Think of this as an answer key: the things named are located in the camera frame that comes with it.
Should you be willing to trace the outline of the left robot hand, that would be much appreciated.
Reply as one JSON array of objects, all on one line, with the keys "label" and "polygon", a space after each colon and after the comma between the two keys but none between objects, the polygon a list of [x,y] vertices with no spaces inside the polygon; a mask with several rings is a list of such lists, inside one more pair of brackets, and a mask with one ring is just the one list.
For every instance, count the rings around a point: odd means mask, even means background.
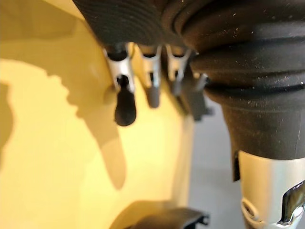
[{"label": "left robot hand", "polygon": [[302,0],[76,0],[118,90],[114,119],[136,119],[127,44],[142,52],[151,107],[161,50],[179,90],[192,70],[221,105],[248,229],[295,229],[305,212],[305,3]]}]

